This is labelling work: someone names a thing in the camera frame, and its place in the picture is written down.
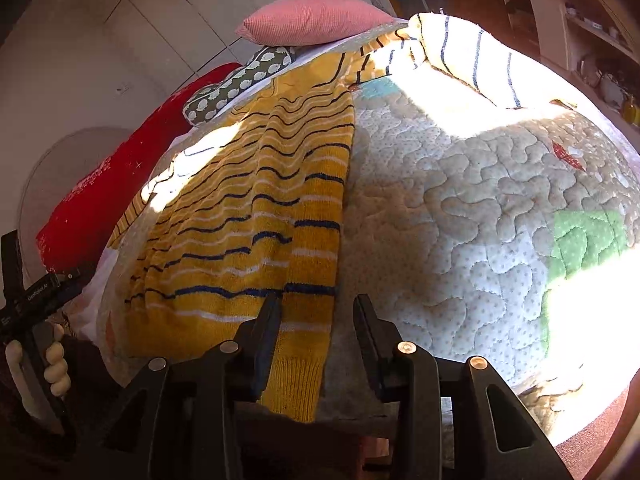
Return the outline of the white gloved left hand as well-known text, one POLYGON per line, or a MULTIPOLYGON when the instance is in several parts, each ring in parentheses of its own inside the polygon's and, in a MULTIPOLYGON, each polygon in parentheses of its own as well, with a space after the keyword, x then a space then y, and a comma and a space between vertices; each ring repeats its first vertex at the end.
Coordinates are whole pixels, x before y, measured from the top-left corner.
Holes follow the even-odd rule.
MULTIPOLYGON (((44 322, 43 325, 47 327, 46 335, 50 337, 51 343, 44 350, 46 367, 40 376, 47 383, 44 390, 62 399, 70 390, 70 375, 64 356, 64 347, 61 344, 64 330, 56 323, 44 322)), ((55 434, 62 434, 62 424, 46 402, 38 382, 35 385, 29 385, 27 381, 26 356, 19 341, 12 340, 6 345, 6 362, 26 413, 43 428, 55 434)))

